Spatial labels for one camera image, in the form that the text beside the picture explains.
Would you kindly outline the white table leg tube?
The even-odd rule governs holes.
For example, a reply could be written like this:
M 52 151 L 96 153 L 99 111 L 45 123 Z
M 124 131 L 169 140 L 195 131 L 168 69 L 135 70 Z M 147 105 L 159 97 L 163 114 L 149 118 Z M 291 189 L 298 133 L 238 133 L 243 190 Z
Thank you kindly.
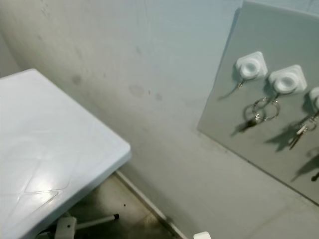
M 103 223 L 107 223 L 107 222 L 112 222 L 112 221 L 117 221 L 119 220 L 120 215 L 119 214 L 113 214 L 113 215 L 109 215 L 109 216 L 105 216 L 105 217 L 100 217 L 98 219 L 94 219 L 94 220 L 90 220 L 90 221 L 86 221 L 86 222 L 82 222 L 79 223 L 75 226 L 75 230 L 82 230 L 85 228 L 89 228 L 91 226 L 96 226 L 96 225 L 101 225 Z

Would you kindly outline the grey wall board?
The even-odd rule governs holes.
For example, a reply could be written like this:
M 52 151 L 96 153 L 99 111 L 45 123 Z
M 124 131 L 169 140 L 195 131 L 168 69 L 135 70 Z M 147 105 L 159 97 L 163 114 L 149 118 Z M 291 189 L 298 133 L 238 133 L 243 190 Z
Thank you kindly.
M 262 52 L 266 77 L 244 80 L 235 62 Z M 278 94 L 274 71 L 299 65 L 307 89 Z M 226 42 L 216 79 L 198 124 L 203 134 L 319 205 L 319 118 L 289 150 L 300 124 L 317 110 L 308 93 L 319 87 L 319 13 L 246 0 Z

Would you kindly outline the white square wall hook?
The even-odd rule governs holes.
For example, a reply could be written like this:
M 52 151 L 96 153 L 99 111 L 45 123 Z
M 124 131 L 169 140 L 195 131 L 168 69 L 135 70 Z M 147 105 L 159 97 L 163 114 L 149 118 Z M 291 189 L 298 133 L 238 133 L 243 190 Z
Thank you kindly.
M 303 69 L 299 65 L 273 71 L 268 77 L 268 82 L 278 94 L 301 93 L 308 87 Z
M 308 93 L 313 109 L 319 111 L 319 87 L 313 87 Z
M 264 55 L 260 51 L 244 55 L 237 59 L 235 68 L 244 80 L 264 78 L 268 73 Z

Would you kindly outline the silver keys bunch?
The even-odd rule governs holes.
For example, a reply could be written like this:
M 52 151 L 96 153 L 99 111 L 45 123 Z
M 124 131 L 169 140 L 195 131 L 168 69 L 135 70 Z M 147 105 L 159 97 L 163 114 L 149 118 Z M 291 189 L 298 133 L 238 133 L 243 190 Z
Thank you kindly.
M 297 145 L 298 141 L 301 139 L 301 137 L 308 132 L 309 130 L 314 130 L 317 128 L 317 121 L 319 118 L 319 111 L 314 113 L 308 120 L 303 121 L 303 123 L 300 124 L 299 129 L 295 133 L 295 137 L 292 139 L 290 145 L 289 145 L 289 150 L 292 150 L 294 146 Z

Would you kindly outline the white plastic folding table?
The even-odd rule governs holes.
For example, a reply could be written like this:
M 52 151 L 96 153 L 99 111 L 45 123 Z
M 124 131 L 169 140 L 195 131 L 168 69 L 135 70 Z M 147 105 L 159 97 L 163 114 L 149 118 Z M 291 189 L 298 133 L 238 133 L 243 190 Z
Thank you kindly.
M 54 236 L 130 144 L 38 70 L 1 78 L 0 93 L 0 239 Z

